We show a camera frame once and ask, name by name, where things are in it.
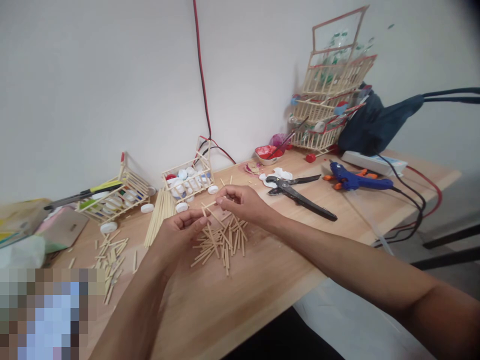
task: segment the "red wire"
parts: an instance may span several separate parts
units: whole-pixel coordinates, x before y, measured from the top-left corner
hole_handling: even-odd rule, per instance
[[[210,115],[209,115],[209,106],[207,104],[207,91],[205,89],[205,79],[204,79],[204,68],[202,66],[202,52],[200,51],[200,30],[199,30],[199,17],[197,14],[197,1],[193,0],[193,12],[195,15],[195,28],[196,28],[196,45],[197,45],[197,50],[198,50],[198,65],[200,67],[200,77],[201,77],[201,88],[203,91],[203,102],[205,105],[205,114],[206,114],[206,122],[208,123],[208,140],[212,140],[216,146],[226,155],[228,158],[236,164],[235,160],[232,159],[232,157],[229,155],[228,152],[223,150],[216,142],[215,140],[212,139],[212,126],[210,125]]]
[[[443,194],[442,194],[442,190],[440,190],[440,188],[437,186],[437,184],[435,184],[432,180],[430,180],[428,177],[426,177],[424,174],[422,174],[420,171],[418,171],[417,169],[407,165],[406,166],[407,168],[409,168],[410,170],[412,170],[414,173],[417,173],[420,177],[422,177],[427,183],[429,183],[430,185],[432,185],[435,190],[436,190],[436,193],[438,194],[438,199],[436,201],[436,204],[434,206],[434,208],[432,210],[430,210],[430,212],[428,214],[426,214],[424,216],[424,218],[426,218],[427,216],[429,215],[432,215],[434,212],[437,211],[437,209],[440,207],[440,205],[442,204],[442,200],[443,200]],[[402,226],[397,226],[397,227],[394,227],[392,230],[397,230],[397,229],[403,229],[403,228],[408,228],[409,226],[411,225],[414,225],[416,224],[417,222],[414,221],[414,222],[411,222],[407,225],[402,225]]]

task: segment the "wooden table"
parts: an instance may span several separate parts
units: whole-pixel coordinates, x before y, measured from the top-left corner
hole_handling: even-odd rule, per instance
[[[385,155],[407,161],[444,189],[460,177],[456,170],[447,169],[410,156],[385,151]],[[324,155],[310,164],[301,150],[288,151],[277,164],[264,168],[266,174],[273,168],[282,167],[293,173],[294,178],[325,173],[328,159]],[[323,231],[338,234],[371,244],[375,240],[370,226],[346,199],[344,192],[336,191],[330,182],[319,180],[295,185],[295,189],[316,204],[338,216],[336,222],[328,221],[294,202],[284,195],[268,196],[269,188],[257,177],[235,165],[215,173],[217,184],[233,176],[233,184],[250,185],[270,206],[281,214]],[[404,171],[404,179],[427,200],[435,197],[435,190],[410,170]],[[395,180],[395,186],[404,187]],[[416,208],[393,191],[359,189],[357,194],[364,206],[373,215],[378,227],[386,233]],[[214,195],[206,191],[190,203],[199,208],[200,202],[209,204]],[[98,304],[96,321],[90,319],[88,346],[80,351],[81,359],[87,359],[105,328],[115,305],[132,279],[133,253],[138,250],[138,260],[143,258],[143,246],[151,214],[138,210],[132,216],[120,220],[121,233],[117,239],[130,238],[122,255],[122,276],[116,284],[110,304]],[[180,260],[177,270],[169,281],[162,305],[162,319],[158,332],[154,359],[219,359],[241,344],[272,319],[285,311],[303,295],[316,287],[326,276],[302,256],[282,244],[275,236],[248,225],[245,232],[249,238],[246,256],[237,254],[231,258],[230,277],[226,277],[222,262],[214,256],[204,265],[190,268],[198,249],[190,249]],[[74,244],[73,251],[64,251],[53,262],[53,268],[67,268],[76,257],[74,268],[87,268],[94,264],[97,254],[95,240],[103,239],[98,225],[89,222]]]

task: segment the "pile of wooden sticks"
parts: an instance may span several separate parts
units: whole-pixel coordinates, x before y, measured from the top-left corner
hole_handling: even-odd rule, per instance
[[[207,216],[206,211],[210,212],[212,217],[217,220],[220,227],[212,230],[212,226],[209,223],[207,224],[207,230],[204,229],[203,235],[199,236],[197,239],[200,244],[193,246],[194,249],[200,249],[200,255],[195,258],[195,261],[190,267],[195,266],[200,261],[202,261],[201,264],[204,265],[208,259],[210,259],[212,254],[215,253],[216,257],[223,262],[226,276],[229,276],[230,258],[237,253],[237,250],[240,252],[240,249],[242,255],[245,256],[245,242],[248,242],[249,240],[245,235],[243,228],[248,225],[248,222],[239,220],[232,213],[229,213],[220,219],[213,211],[209,210],[209,207],[214,204],[216,204],[215,201],[209,205],[202,203],[203,207],[201,210],[204,216]]]
[[[127,237],[122,240],[112,242],[112,240],[119,233],[120,230],[118,230],[116,233],[112,233],[112,236],[110,236],[111,234],[108,234],[100,246],[98,240],[95,241],[95,249],[100,249],[100,252],[98,256],[94,257],[96,264],[92,267],[95,269],[105,269],[105,297],[103,298],[103,303],[105,305],[109,304],[114,286],[124,271],[123,269],[119,269],[119,267],[124,262],[125,256],[122,256],[121,258],[119,257],[127,247],[129,238]]]
[[[153,244],[164,220],[172,217],[176,213],[174,197],[165,187],[160,189],[156,196],[155,207],[153,208],[150,225],[146,232],[144,243],[146,248],[149,248]]]

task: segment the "white wall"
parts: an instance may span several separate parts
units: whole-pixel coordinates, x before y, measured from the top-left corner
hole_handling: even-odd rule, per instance
[[[198,0],[220,146],[243,161],[285,130],[311,27],[366,3]],[[479,84],[478,38],[457,3],[370,1],[361,34],[375,36],[379,57],[366,81],[385,105]],[[94,186],[117,173],[123,150],[159,186],[208,134],[190,0],[2,0],[0,82],[1,203]],[[466,189],[480,159],[464,155],[478,153],[478,134],[474,105],[426,104],[391,148],[462,170],[462,201],[477,208],[478,191]],[[214,168],[229,164],[213,153]]]

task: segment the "power strip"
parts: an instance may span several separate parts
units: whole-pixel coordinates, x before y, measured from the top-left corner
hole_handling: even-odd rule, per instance
[[[383,157],[390,162],[390,164],[393,166],[399,176],[403,176],[402,171],[408,165],[407,162],[387,156]],[[356,151],[345,151],[341,159],[346,163],[357,165],[358,167],[368,169],[386,177],[395,176],[395,173],[393,172],[390,165],[388,165],[377,155],[365,156]]]

